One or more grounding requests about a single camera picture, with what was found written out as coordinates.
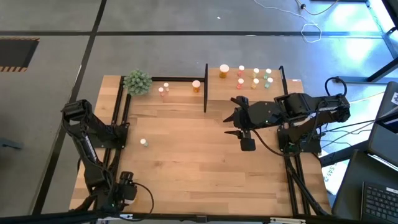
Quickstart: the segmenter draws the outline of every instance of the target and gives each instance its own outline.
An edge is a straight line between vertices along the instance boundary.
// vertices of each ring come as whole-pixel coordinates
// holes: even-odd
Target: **wooden tabletop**
[[[194,93],[191,83],[170,82],[169,93],[161,98],[157,89],[163,83],[154,82],[148,95],[132,97],[127,120],[131,126],[117,178],[121,171],[133,172],[134,181],[154,194],[154,213],[292,215],[283,158],[267,151],[255,135],[257,150],[242,152],[236,136],[224,134],[235,128],[222,122],[236,106],[229,101],[231,97],[245,95],[253,101],[273,101],[275,96],[283,95],[280,73],[272,71],[274,82],[269,89],[260,82],[255,90],[237,90],[232,71],[221,80],[217,68],[209,69],[206,113],[203,83],[200,92]],[[244,85],[251,85],[250,77],[244,79]],[[119,80],[120,76],[104,76],[99,91],[95,114],[106,124],[111,122]],[[288,89],[289,93],[303,92],[300,80],[288,80]],[[270,147],[278,149],[276,128],[261,129],[259,133]],[[140,144],[142,138],[147,139],[149,147]],[[104,150],[96,151],[102,158]],[[319,161],[311,154],[301,154],[301,158],[308,189],[330,212]],[[79,206],[88,195],[83,174],[81,167],[70,208]],[[299,211],[303,212],[297,186],[296,194]],[[139,188],[136,201],[123,212],[149,210],[149,194]]]

